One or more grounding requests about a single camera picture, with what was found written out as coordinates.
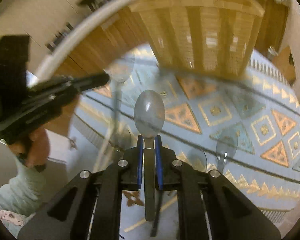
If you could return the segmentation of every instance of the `spoon handle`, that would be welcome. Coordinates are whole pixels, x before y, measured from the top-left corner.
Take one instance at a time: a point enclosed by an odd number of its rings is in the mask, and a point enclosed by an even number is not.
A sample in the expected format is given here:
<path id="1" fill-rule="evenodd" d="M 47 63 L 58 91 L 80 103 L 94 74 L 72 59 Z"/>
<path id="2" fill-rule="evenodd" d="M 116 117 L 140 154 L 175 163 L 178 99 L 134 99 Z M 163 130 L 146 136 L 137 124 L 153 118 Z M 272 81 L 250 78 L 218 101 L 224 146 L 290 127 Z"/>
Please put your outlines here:
<path id="1" fill-rule="evenodd" d="M 155 152 L 154 149 L 144 149 L 143 150 L 143 165 L 144 165 L 144 187 L 145 187 L 145 211 L 146 220 L 153 221 L 155 213 Z"/>

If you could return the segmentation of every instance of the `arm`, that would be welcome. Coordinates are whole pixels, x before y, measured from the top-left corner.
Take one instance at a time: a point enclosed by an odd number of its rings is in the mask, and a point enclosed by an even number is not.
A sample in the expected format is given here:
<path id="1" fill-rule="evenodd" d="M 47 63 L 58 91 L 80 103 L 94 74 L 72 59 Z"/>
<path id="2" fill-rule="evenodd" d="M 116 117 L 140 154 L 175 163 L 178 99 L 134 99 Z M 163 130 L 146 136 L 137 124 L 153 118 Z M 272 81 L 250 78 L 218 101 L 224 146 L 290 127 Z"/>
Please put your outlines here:
<path id="1" fill-rule="evenodd" d="M 33 167 L 45 164 L 50 152 L 49 139 L 44 128 L 35 130 L 29 138 L 32 140 L 32 146 L 26 160 L 27 167 L 16 161 L 17 176 L 0 188 L 0 210 L 25 216 L 31 215 L 41 204 L 41 191 L 45 179 Z M 9 148 L 16 155 L 25 152 L 20 143 L 15 143 Z"/>

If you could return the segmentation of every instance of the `yellow line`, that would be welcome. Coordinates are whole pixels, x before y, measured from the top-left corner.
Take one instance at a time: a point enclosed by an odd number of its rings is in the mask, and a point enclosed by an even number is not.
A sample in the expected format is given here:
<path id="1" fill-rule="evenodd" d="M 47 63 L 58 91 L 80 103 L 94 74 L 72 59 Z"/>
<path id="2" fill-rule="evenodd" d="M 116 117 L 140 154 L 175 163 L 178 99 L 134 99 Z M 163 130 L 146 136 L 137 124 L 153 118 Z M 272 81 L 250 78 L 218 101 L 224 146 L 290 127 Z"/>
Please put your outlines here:
<path id="1" fill-rule="evenodd" d="M 160 212 L 166 210 L 169 206 L 171 206 L 173 203 L 175 203 L 177 201 L 178 197 L 175 196 L 172 199 L 170 199 L 169 201 L 167 201 L 161 208 L 160 208 Z M 134 225 L 132 225 L 131 227 L 126 228 L 124 231 L 126 233 L 130 232 L 131 230 L 137 228 L 138 226 L 143 225 L 144 223 L 146 223 L 146 219 L 143 218 L 142 220 L 138 221 L 137 223 L 135 223 Z"/>

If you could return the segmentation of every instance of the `patterned tablecloth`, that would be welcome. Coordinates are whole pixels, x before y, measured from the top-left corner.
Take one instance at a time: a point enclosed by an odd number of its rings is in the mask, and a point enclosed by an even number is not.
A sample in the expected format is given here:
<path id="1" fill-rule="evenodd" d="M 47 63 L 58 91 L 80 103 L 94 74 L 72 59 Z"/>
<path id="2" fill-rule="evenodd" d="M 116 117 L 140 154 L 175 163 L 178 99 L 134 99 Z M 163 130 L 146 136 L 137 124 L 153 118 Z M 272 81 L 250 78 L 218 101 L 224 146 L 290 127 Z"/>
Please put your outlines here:
<path id="1" fill-rule="evenodd" d="M 166 108 L 162 143 L 196 169 L 216 169 L 215 154 L 223 130 L 238 141 L 224 175 L 263 213 L 279 225 L 300 199 L 300 105 L 287 81 L 266 58 L 254 51 L 245 75 L 231 82 L 209 77 L 166 73 L 157 67 L 149 45 L 140 46 L 118 64 L 133 66 L 122 87 L 120 123 L 136 143 L 133 107 L 139 94 L 152 89 Z M 76 138 L 79 158 L 73 174 L 105 168 L 113 159 L 105 149 L 109 138 L 114 84 L 82 97 L 73 117 L 70 138 Z M 233 147 L 229 141 L 222 141 Z M 104 156 L 99 156 L 102 149 Z M 123 192 L 120 234 L 126 239 L 150 237 L 152 224 L 144 219 L 144 193 Z M 175 192 L 164 195 L 158 238 L 175 239 L 178 228 Z"/>

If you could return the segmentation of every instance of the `person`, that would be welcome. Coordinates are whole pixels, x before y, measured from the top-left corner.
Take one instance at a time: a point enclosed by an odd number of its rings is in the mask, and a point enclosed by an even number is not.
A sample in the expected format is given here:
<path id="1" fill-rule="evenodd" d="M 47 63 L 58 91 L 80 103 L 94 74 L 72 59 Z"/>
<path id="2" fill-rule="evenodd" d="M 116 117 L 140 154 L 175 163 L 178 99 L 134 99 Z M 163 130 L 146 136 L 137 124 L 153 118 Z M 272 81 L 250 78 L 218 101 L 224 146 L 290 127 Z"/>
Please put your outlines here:
<path id="1" fill-rule="evenodd" d="M 35 166 L 45 164 L 50 153 L 49 138 L 44 128 L 33 131 L 29 138 L 32 146 L 25 165 L 16 158 L 16 177 L 0 187 L 0 220 L 15 238 L 42 204 L 45 178 Z M 25 152 L 24 146 L 19 142 L 9 148 L 15 155 Z"/>

